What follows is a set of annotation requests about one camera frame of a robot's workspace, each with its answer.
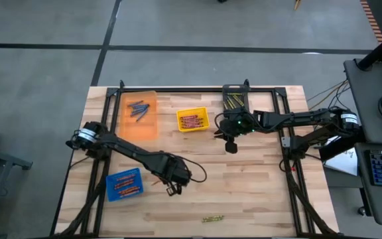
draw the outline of white paper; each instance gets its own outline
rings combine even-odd
[[[355,148],[351,148],[325,162],[325,167],[357,176],[357,156]]]

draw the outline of yellow container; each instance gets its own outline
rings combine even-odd
[[[202,127],[196,127],[192,129],[187,129],[182,127],[182,124],[180,122],[180,118],[184,116],[195,116],[197,115],[197,118],[203,119],[202,122]],[[178,129],[181,132],[190,132],[190,131],[197,131],[197,130],[204,130],[208,129],[210,124],[209,124],[209,115],[207,113],[206,107],[200,107],[200,108],[194,108],[194,109],[188,109],[188,110],[178,110],[176,112],[176,118],[178,120]]]

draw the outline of gray floor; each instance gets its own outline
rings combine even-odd
[[[101,44],[115,0],[0,0],[0,42]],[[377,43],[359,0],[123,0],[111,44],[369,49]],[[0,233],[47,236],[99,51],[0,49],[0,150],[34,161],[14,170]],[[99,86],[303,85],[306,97],[345,80],[346,54],[109,51]],[[355,110],[351,92],[342,102]],[[319,99],[309,101],[313,106]],[[332,189],[340,231],[382,238],[355,214],[353,189]]]

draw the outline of orange transparent tray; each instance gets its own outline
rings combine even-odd
[[[137,122],[139,115],[131,117],[132,107],[129,104],[143,100],[149,104],[148,112]],[[157,129],[157,93],[132,92],[122,93],[120,97],[120,124],[117,134],[127,141],[152,140],[158,137]]]

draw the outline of wooden tabletop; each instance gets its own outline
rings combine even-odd
[[[285,87],[291,111],[307,111],[303,87]],[[87,121],[101,120],[105,91],[106,87],[90,88],[81,126]],[[285,174],[279,169],[282,155],[278,134],[251,133],[238,137],[235,141],[238,153],[226,153],[225,142],[213,138],[216,130],[214,116],[222,112],[221,94],[158,93],[157,97],[159,138],[151,142],[132,143],[148,151],[163,150],[198,162],[206,169],[208,179],[204,183],[191,182],[183,189],[182,195],[170,197],[165,185],[152,185],[158,179],[138,162],[113,153],[109,174],[140,167],[144,193],[116,202],[108,202],[106,197],[99,235],[295,236],[287,182]],[[274,111],[269,93],[250,93],[249,104],[251,111]],[[179,132],[176,111],[201,106],[208,109],[210,128],[206,131]],[[304,135],[312,129],[298,127],[295,131],[298,135]],[[77,151],[72,163],[84,157],[84,152]],[[192,164],[188,166],[196,179],[203,177],[199,168]],[[302,160],[302,166],[310,202],[328,226],[338,231],[321,162],[307,157]],[[56,232],[63,231],[84,205],[91,168],[90,159],[70,170]],[[91,211],[89,228],[94,225],[95,211],[96,203]],[[301,205],[299,211],[304,231],[307,231]],[[222,221],[202,223],[203,217],[215,215],[225,217]]]

